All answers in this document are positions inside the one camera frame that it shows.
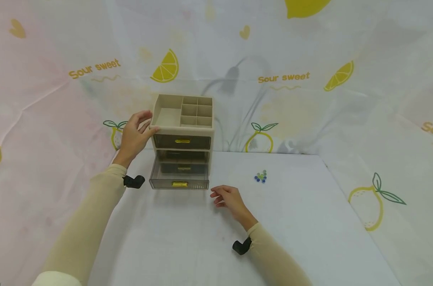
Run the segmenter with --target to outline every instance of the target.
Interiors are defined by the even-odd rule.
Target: drawer
[[[150,184],[153,189],[208,189],[208,152],[156,152]]]
[[[153,139],[156,148],[210,150],[211,144],[206,136],[156,134]]]

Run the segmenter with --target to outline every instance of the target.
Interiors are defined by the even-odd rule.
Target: black clip
[[[137,177],[135,177],[135,179],[129,176],[126,176],[123,179],[124,179],[124,185],[126,187],[133,187],[134,189],[140,189],[140,187],[145,182],[145,178],[141,175],[138,175]]]
[[[240,241],[235,241],[234,244],[232,244],[232,249],[235,250],[239,255],[244,255],[245,253],[250,250],[251,245],[251,238],[248,237],[243,244],[240,243]]]

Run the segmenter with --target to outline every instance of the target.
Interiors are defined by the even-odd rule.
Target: arm sleeve
[[[55,272],[61,272],[75,277],[83,286],[87,284],[108,219],[123,196],[125,175],[126,168],[112,164],[90,180],[86,198],[58,237],[40,276],[54,272],[57,277]]]
[[[260,223],[248,230],[255,264],[273,286],[311,286],[300,265],[268,234]]]

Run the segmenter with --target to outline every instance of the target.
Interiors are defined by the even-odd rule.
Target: white table
[[[128,174],[146,178],[116,207],[90,286],[267,285],[235,240],[246,234],[210,191],[152,190],[153,150]],[[254,180],[267,170],[267,182]],[[245,204],[319,286],[397,285],[394,274],[318,156],[215,152],[210,187],[237,186]]]

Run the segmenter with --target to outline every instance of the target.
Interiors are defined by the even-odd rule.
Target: gold drawer handle
[[[187,187],[187,182],[172,182],[172,187]]]

